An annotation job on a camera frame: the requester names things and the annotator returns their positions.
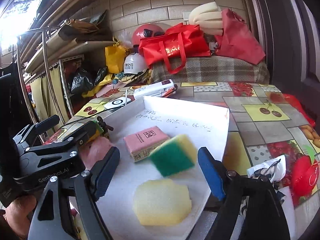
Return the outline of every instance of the green and yellow sponge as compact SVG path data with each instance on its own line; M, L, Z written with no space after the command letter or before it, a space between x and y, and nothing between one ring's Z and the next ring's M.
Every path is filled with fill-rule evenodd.
M180 134L154 149L149 158L166 177L195 166L197 149L187 135Z

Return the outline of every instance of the pink soap box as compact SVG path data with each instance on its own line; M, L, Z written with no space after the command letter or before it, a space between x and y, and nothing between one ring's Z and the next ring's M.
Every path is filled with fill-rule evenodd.
M143 160L150 152L169 139L157 126L124 137L124 142L134 162Z

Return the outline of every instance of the red helmet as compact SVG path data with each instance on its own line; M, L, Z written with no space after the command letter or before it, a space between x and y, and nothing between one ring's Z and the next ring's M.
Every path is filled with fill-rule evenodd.
M141 38L150 38L164 35L164 31L158 25L148 23L138 27L132 35L133 45L139 45Z

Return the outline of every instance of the screw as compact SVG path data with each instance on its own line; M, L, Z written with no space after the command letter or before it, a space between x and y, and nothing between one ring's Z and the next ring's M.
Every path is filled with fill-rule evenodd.
M88 170L85 170L85 171L81 172L81 176L82 177L88 177L89 175L90 175L90 171L88 171Z
M229 177L235 177L237 175L237 173L234 170L229 170L229 171L227 171L227 175Z
M50 181L51 182L56 182L58 180L58 177L57 176L52 176L51 178L50 178Z
M77 152L76 151L72 151L71 153L70 153L70 157L74 157L74 156L76 156L77 155Z
M70 23L71 23L71 20L70 20L70 19L65 19L65 20L64 20L64 24L65 24L65 25L69 25Z

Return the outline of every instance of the table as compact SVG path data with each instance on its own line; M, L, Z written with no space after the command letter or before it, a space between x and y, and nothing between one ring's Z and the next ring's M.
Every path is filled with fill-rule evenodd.
M178 90L171 98L201 102L230 109L230 123L228 140L223 158L227 169L233 169L240 175L246 175L247 168L272 159L280 154L279 149L286 151L287 170L291 170L295 161L291 155L307 154L312 151L315 159L319 161L320 148L318 148L309 135L307 129L312 129L305 117L291 106L274 85L262 85L239 82L202 82L179 83ZM134 86L128 89L128 97L133 98ZM94 98L86 104L58 134L64 137L76 130L83 123L92 118L90 113L84 111L91 107L96 113L104 110L106 102L125 95L127 88L110 90L106 97ZM110 113L105 111L99 116L102 118ZM290 183L290 173L283 180L284 186ZM299 237L307 228L320 206L320 180L318 180L312 193L302 198L293 196L296 214L296 236ZM209 199L207 207L214 206Z

